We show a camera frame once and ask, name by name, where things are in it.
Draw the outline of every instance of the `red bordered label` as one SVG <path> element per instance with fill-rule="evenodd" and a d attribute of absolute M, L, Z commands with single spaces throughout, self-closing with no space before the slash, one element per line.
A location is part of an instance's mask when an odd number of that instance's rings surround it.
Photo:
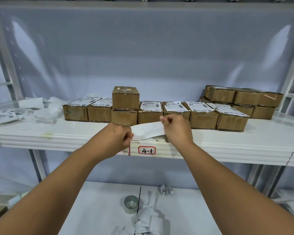
<path fill-rule="evenodd" d="M 146 155 L 155 155 L 156 154 L 156 147 L 153 146 L 139 146 L 138 147 L 139 154 L 146 154 Z"/>

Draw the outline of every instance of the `upper shelf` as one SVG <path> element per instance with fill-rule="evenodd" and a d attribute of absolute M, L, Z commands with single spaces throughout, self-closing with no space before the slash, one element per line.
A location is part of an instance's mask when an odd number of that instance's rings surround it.
<path fill-rule="evenodd" d="M 24 149 L 74 151 L 106 123 L 59 119 L 55 125 L 15 122 L 0 126 L 0 146 Z M 272 120 L 249 119 L 242 133 L 192 130 L 194 142 L 222 162 L 294 166 L 294 118 L 276 113 Z M 155 155 L 139 154 L 139 146 L 153 146 Z M 182 158 L 164 136 L 132 141 L 123 155 Z"/>

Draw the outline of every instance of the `person's right hand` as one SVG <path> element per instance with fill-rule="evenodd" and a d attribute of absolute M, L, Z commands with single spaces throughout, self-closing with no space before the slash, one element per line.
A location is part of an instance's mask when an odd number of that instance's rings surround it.
<path fill-rule="evenodd" d="M 191 125 L 182 115 L 169 114 L 165 117 L 160 116 L 160 121 L 165 128 L 165 134 L 169 142 L 172 143 L 177 150 L 193 143 Z"/>

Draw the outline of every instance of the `hand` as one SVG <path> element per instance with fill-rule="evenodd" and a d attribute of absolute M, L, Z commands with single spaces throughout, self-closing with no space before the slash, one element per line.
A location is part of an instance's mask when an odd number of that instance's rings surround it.
<path fill-rule="evenodd" d="M 193 143 L 191 125 L 182 115 L 169 114 L 166 117 L 160 116 L 160 121 L 165 128 L 168 140 L 177 150 Z"/>
<path fill-rule="evenodd" d="M 129 147 L 134 134 L 130 126 L 109 123 L 81 149 L 98 162 L 111 158 L 118 152 Z"/>

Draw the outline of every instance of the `person's left arm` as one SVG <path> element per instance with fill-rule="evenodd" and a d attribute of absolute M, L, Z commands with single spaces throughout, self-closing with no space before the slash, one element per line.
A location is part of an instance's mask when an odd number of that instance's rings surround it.
<path fill-rule="evenodd" d="M 0 218 L 0 235 L 56 235 L 91 170 L 129 147 L 129 126 L 108 124 Z"/>

